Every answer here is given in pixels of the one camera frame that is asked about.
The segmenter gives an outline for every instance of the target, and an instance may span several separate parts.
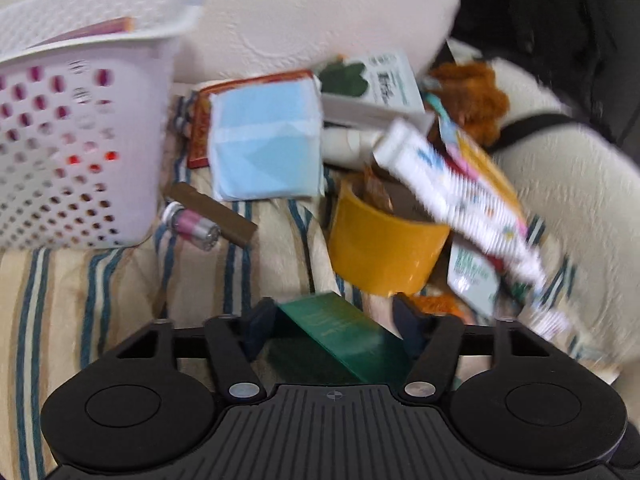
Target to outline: yellow cup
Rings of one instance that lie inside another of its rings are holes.
[[[334,271],[377,296],[415,294],[429,279],[449,226],[397,218],[365,204],[360,174],[345,178],[329,237]]]

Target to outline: laundry basket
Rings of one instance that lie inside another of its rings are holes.
[[[0,10],[0,247],[141,242],[158,208],[178,37],[204,0],[27,0]],[[33,46],[113,18],[134,31]]]

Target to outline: basket rim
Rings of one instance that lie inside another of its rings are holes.
[[[38,0],[21,0],[9,6],[0,9],[0,16],[8,10],[17,7],[32,4]],[[167,38],[175,38],[181,36],[188,30],[192,29],[202,11],[204,0],[184,0],[181,12],[169,23],[160,27],[150,28],[148,30],[140,30],[133,32],[117,32],[114,34],[98,34],[96,36],[87,36],[85,38],[75,38],[73,40],[57,41],[55,43],[44,44],[41,46],[33,46],[23,50],[17,50],[8,54],[0,55],[0,66],[6,62],[29,57],[34,54],[41,54],[49,51],[65,50],[75,46],[85,46],[88,44],[107,44],[116,42],[137,42],[149,40],[164,40]]]

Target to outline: brown plush toy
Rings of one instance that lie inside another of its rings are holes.
[[[487,63],[444,63],[429,75],[442,86],[431,92],[480,146],[489,147],[500,138],[497,121],[509,111],[509,98],[495,86],[495,72]]]

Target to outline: light blue pouch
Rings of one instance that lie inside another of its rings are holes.
[[[210,101],[213,198],[322,194],[322,110],[313,79],[245,86]]]

